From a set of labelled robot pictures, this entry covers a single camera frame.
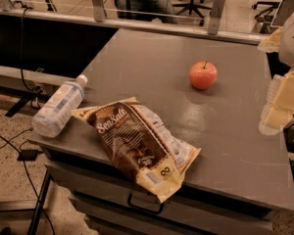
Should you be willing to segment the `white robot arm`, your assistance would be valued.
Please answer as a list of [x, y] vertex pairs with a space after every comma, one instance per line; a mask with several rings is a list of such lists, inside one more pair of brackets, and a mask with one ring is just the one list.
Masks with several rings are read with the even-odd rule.
[[277, 26], [258, 49], [267, 52], [271, 82], [259, 131], [275, 135], [294, 118], [294, 0], [281, 0], [273, 17]]

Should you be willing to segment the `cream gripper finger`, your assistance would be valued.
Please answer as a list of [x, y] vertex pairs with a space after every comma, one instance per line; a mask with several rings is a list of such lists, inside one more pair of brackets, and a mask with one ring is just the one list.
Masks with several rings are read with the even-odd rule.
[[285, 75], [275, 74], [269, 84], [267, 102], [264, 105], [259, 131], [275, 135], [294, 116], [294, 68]]
[[280, 46], [281, 32], [282, 32], [282, 28], [280, 27], [276, 31], [274, 31], [270, 36], [264, 39], [258, 45], [258, 49], [266, 53], [278, 52], [279, 46]]

